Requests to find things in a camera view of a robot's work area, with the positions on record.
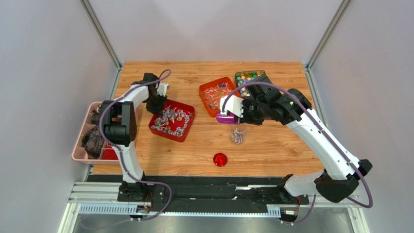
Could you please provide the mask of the clear plastic jar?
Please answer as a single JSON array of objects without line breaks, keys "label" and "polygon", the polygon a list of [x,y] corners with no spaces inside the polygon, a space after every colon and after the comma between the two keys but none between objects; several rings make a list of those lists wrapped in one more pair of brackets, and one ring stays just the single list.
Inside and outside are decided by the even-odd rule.
[{"label": "clear plastic jar", "polygon": [[233,125],[230,134],[231,141],[237,145],[243,143],[247,129],[246,124]]}]

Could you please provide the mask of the purple plastic scoop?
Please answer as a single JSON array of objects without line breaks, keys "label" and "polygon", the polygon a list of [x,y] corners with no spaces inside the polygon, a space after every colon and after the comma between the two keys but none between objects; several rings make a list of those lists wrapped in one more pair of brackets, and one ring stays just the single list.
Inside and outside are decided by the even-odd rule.
[{"label": "purple plastic scoop", "polygon": [[220,113],[218,113],[216,115],[216,120],[221,124],[232,124],[232,125],[240,124],[239,117],[234,115],[233,113],[229,113],[226,116],[223,116]]}]

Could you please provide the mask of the red tray of swirl lollipops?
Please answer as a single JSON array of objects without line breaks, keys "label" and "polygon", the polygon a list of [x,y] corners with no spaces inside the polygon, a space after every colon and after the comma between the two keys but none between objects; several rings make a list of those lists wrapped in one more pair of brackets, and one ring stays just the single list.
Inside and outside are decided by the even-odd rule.
[{"label": "red tray of swirl lollipops", "polygon": [[149,129],[155,135],[176,142],[184,142],[194,119],[193,106],[166,100],[161,114],[154,114],[150,120]]}]

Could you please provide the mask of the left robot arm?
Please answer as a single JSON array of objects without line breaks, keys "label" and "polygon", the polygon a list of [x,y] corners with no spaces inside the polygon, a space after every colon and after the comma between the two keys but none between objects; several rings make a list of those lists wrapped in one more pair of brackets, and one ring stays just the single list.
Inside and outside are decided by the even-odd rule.
[{"label": "left robot arm", "polygon": [[136,109],[142,103],[152,114],[161,114],[167,100],[169,84],[163,80],[171,75],[166,69],[159,76],[145,73],[141,81],[133,82],[129,89],[114,100],[105,100],[99,120],[102,138],[116,153],[122,169],[120,194],[147,196],[145,174],[136,155],[135,140],[138,135]]}]

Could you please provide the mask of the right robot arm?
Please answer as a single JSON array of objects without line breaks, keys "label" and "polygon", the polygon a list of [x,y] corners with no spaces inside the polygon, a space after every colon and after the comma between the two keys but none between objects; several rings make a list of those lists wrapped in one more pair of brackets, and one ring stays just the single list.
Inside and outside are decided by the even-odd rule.
[{"label": "right robot arm", "polygon": [[239,99],[233,107],[240,111],[241,123],[261,125],[266,119],[281,123],[298,135],[324,166],[311,174],[287,175],[277,186],[281,198],[321,195],[333,203],[348,199],[364,208],[373,206],[364,178],[372,169],[371,162],[358,159],[339,143],[301,91],[278,87],[266,75],[239,88],[247,89],[251,96]]}]

